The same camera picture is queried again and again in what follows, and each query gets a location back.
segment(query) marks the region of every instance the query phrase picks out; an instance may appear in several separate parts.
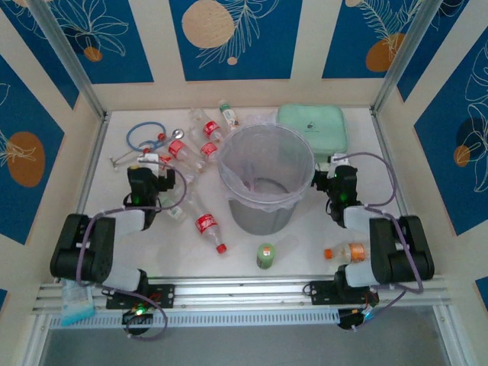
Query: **white platform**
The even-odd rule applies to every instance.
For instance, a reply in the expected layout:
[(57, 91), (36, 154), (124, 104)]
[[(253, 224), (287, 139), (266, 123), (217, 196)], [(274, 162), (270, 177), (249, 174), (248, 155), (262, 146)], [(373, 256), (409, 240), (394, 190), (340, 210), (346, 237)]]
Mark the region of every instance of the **white platform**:
[[(246, 116), (267, 115), (276, 108), (236, 108), (241, 120)], [(349, 151), (368, 151), (381, 154), (374, 126), (366, 108), (343, 109), (347, 120)], [(219, 123), (220, 112), (206, 110)], [(126, 168), (119, 172), (112, 169), (109, 156), (120, 156), (128, 147), (127, 131), (140, 122), (154, 120), (163, 123), (169, 133), (175, 128), (186, 129), (190, 121), (188, 110), (120, 111), (111, 115), (107, 136), (101, 151), (95, 178), (91, 186), (86, 213), (96, 214), (122, 205), (124, 196), (130, 193)], [(141, 127), (133, 134), (138, 143), (154, 140), (158, 127)], [(136, 154), (131, 155), (135, 162)], [(390, 179), (384, 166), (375, 159), (355, 157), (351, 164), (358, 168), (358, 199), (363, 203), (383, 202), (391, 194)], [(197, 233), (190, 219), (177, 226), (169, 217), (158, 214), (152, 226), (141, 233), (126, 236), (116, 243), (114, 259), (126, 265), (135, 265), (147, 271), (149, 276), (163, 277), (259, 277), (282, 275), (330, 275), (338, 263), (326, 262), (323, 250), (345, 240), (367, 240), (362, 233), (337, 226), (326, 214), (327, 196), (311, 188), (300, 202), (289, 224), (279, 233), (270, 236), (253, 236), (241, 230), (233, 221), (229, 206), (222, 197), (220, 178), (216, 166), (212, 166), (197, 182), (197, 189), (204, 204), (218, 221), (227, 252), (218, 255)], [(398, 215), (398, 206), (392, 202), (385, 207)], [(286, 243), (277, 246), (277, 255), (271, 268), (261, 270), (256, 265), (256, 252), (264, 242), (276, 243), (287, 237)]]

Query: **bottle cap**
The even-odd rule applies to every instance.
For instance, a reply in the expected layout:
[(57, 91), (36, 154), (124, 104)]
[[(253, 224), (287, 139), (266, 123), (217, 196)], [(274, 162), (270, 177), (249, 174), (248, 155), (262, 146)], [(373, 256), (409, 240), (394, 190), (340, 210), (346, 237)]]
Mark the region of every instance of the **bottle cap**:
[(324, 250), (323, 255), (324, 255), (324, 257), (326, 257), (326, 259), (332, 259), (332, 249)]
[(225, 245), (225, 244), (220, 244), (220, 245), (217, 247), (217, 251), (219, 252), (219, 254), (224, 253), (226, 250), (227, 250), (227, 247), (226, 247), (226, 245)]

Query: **trash bin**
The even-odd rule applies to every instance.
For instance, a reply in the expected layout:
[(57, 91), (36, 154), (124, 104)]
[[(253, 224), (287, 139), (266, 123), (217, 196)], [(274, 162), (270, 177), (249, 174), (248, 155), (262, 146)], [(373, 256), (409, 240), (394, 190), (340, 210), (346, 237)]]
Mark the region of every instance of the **trash bin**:
[(220, 149), (218, 165), (234, 220), (254, 235), (285, 227), (315, 172), (308, 142), (279, 124), (235, 130)]

